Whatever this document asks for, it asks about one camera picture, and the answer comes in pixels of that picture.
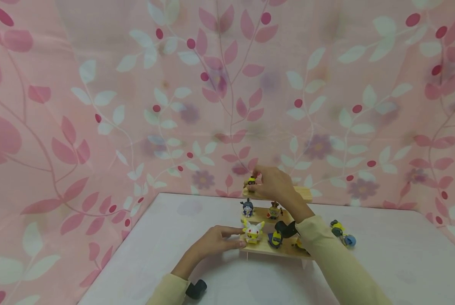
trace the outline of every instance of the white table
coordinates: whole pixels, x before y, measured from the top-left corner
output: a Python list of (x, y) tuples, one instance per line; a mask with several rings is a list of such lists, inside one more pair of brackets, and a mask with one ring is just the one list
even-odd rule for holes
[[(267, 201), (253, 200), (268, 207)], [(396, 305), (455, 305), (455, 246), (414, 211), (311, 205), (355, 235), (352, 250)], [(161, 277), (213, 225), (241, 227), (240, 199), (159, 194), (79, 305), (144, 305)], [(200, 305), (332, 305), (336, 298), (313, 261), (230, 251), (203, 261)]]

